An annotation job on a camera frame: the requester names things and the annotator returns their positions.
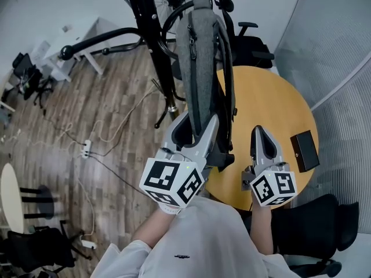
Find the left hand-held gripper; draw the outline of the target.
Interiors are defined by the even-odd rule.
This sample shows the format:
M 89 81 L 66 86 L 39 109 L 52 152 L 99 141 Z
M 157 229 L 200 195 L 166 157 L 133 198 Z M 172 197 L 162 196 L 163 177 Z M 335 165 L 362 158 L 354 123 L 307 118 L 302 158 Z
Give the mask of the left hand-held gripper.
M 157 203 L 186 208 L 212 170 L 206 159 L 213 150 L 218 129 L 219 117 L 214 114 L 190 145 L 190 117 L 188 111 L 180 114 L 165 131 L 162 148 L 155 157 L 148 158 L 140 189 Z M 183 146 L 185 154 L 180 152 Z

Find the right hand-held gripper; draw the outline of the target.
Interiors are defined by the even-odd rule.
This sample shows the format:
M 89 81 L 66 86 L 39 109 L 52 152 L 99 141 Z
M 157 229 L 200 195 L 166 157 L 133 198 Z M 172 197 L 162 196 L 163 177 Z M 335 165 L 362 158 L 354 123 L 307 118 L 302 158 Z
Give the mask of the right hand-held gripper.
M 263 126 L 256 126 L 251 135 L 250 155 L 254 167 L 271 162 L 258 175 L 251 166 L 242 172 L 242 190 L 251 191 L 260 206 L 277 206 L 297 196 L 295 174 L 284 163 L 280 143 Z

